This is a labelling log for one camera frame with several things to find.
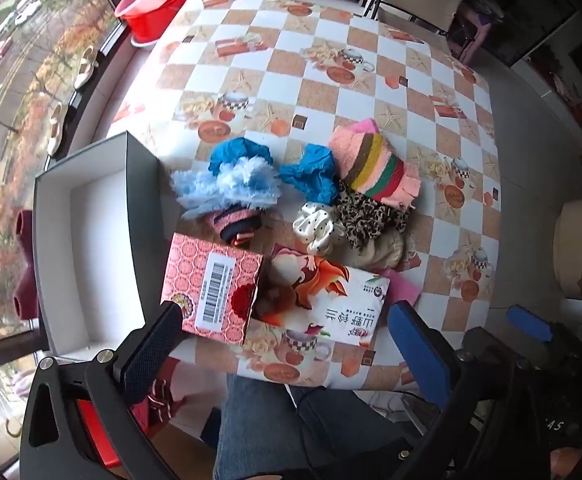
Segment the pink foam sponge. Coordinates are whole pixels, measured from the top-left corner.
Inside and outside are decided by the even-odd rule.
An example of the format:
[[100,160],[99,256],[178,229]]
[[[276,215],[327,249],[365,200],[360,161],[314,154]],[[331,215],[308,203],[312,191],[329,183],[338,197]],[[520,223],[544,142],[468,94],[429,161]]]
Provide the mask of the pink foam sponge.
[[388,289],[385,299],[387,307],[397,304],[399,301],[405,301],[411,307],[416,305],[421,295],[421,287],[413,284],[408,278],[393,269],[384,269],[380,274],[388,279]]

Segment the beige knit hat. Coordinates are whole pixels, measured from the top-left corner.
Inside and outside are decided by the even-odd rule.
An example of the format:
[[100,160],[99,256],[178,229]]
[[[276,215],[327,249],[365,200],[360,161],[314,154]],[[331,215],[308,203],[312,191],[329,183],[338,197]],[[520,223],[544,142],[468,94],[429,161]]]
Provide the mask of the beige knit hat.
[[367,270],[396,269],[414,255],[415,249],[416,239],[412,233],[391,229],[354,249],[352,265]]

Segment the leopard print scarf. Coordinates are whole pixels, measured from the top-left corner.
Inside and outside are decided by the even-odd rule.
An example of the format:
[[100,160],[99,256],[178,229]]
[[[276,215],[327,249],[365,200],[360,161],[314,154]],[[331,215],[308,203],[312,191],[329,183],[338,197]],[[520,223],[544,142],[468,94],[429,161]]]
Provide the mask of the leopard print scarf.
[[375,240],[390,229],[398,233],[405,232],[410,218],[409,209],[381,204],[352,190],[342,180],[338,181],[338,196],[334,206],[344,226],[346,240],[354,249],[363,248],[370,240]]

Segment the pink navy knit hat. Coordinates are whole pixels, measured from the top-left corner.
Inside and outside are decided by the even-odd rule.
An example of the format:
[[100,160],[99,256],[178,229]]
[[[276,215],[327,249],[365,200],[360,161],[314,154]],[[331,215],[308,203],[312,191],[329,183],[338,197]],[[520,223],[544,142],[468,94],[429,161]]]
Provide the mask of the pink navy knit hat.
[[248,248],[262,227],[262,213],[258,209],[234,204],[227,209],[210,212],[206,222],[224,243]]

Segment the white polka dot scrunchie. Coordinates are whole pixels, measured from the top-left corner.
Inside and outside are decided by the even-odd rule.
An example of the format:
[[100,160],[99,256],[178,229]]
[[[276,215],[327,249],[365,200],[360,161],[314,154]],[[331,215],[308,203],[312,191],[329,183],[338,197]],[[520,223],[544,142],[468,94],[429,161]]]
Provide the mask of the white polka dot scrunchie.
[[345,229],[332,206],[307,202],[292,222],[295,236],[309,255],[327,257],[345,238]]

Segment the light blue fluffy cloth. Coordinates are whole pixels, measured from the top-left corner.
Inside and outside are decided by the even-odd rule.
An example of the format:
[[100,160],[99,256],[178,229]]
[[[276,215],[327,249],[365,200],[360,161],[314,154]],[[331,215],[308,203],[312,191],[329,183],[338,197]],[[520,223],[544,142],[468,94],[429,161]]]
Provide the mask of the light blue fluffy cloth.
[[282,195],[280,184],[277,169],[260,156],[223,162],[217,174],[209,169],[178,170],[170,176],[186,220],[236,205],[249,210],[271,208]]

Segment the blue textured cloth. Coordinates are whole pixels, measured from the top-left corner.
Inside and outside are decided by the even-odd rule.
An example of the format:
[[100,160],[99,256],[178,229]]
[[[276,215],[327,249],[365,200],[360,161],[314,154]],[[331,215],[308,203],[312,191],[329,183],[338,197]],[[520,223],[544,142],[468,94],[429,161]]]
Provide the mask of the blue textured cloth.
[[299,162],[279,168],[279,177],[308,202],[331,206],[338,197],[338,165],[326,146],[307,144]]
[[260,157],[269,165],[274,164],[269,148],[245,138],[234,138],[218,144],[210,153],[208,171],[217,176],[222,165],[234,165],[241,158]]

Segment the pink striped knit hat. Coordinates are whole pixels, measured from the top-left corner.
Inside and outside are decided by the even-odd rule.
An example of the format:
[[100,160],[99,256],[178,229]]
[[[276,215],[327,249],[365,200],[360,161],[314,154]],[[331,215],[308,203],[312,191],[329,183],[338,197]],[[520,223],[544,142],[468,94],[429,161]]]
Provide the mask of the pink striped knit hat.
[[414,207],[421,189],[419,169],[395,153],[373,119],[337,126],[328,148],[340,179],[353,191],[395,209]]

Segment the round cream container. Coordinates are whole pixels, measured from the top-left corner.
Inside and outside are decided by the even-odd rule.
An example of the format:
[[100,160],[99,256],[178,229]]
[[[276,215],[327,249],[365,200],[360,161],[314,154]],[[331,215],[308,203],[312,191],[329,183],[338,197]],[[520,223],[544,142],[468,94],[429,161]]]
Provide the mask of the round cream container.
[[582,300],[582,198],[563,204],[552,247],[553,273],[564,297]]

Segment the maroon slipper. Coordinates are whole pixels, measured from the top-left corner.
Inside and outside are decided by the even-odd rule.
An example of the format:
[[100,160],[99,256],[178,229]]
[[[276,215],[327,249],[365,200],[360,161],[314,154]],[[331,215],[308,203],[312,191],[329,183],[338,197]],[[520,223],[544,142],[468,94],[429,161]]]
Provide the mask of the maroon slipper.
[[22,321],[38,318],[38,297],[34,269],[29,266],[22,274],[13,295],[16,314]]
[[28,266],[34,265],[33,256],[33,211],[22,209],[15,220],[15,236],[22,248]]

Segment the white illustrated food bag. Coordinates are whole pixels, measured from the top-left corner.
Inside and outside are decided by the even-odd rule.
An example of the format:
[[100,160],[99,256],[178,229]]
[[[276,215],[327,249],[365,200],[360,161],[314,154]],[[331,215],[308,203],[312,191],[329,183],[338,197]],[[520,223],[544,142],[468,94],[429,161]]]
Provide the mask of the white illustrated food bag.
[[253,318],[305,336],[368,347],[389,288],[380,274],[276,245],[260,280]]

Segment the maroon slipper upper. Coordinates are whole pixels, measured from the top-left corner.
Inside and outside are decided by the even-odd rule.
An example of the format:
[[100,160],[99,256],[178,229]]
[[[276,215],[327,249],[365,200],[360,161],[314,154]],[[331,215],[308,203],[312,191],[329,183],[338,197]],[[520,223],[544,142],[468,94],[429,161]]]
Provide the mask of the maroon slipper upper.
[[33,211],[22,209],[15,220],[15,236],[22,248],[28,266],[34,265],[33,256]]

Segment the white shoe far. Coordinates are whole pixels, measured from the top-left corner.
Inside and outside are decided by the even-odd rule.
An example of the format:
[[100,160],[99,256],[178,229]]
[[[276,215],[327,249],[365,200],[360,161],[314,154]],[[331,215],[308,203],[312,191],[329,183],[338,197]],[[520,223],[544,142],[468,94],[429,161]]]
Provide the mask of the white shoe far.
[[98,67],[97,60],[98,50],[89,46],[86,47],[79,60],[78,70],[74,79],[74,89],[80,90],[92,77],[94,71]]

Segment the checkered patterned tablecloth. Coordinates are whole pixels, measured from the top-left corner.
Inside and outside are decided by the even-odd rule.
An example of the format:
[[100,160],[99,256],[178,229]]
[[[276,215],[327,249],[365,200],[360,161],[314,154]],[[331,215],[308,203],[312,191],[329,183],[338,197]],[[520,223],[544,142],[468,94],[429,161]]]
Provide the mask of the checkered patterned tablecloth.
[[392,304],[452,346],[485,323],[500,220],[488,84],[403,27],[305,0],[188,0],[110,130],[164,162],[181,249],[262,265],[243,321],[203,304],[201,266],[175,255],[178,364],[411,389]]

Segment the red plastic bucket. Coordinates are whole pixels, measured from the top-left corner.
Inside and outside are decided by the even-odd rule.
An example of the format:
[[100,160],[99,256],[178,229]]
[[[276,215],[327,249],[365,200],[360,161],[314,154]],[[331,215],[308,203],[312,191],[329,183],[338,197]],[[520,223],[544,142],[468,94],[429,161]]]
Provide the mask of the red plastic bucket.
[[147,44],[163,35],[185,2],[186,0],[167,0],[152,12],[120,19],[130,27],[134,40],[140,44]]

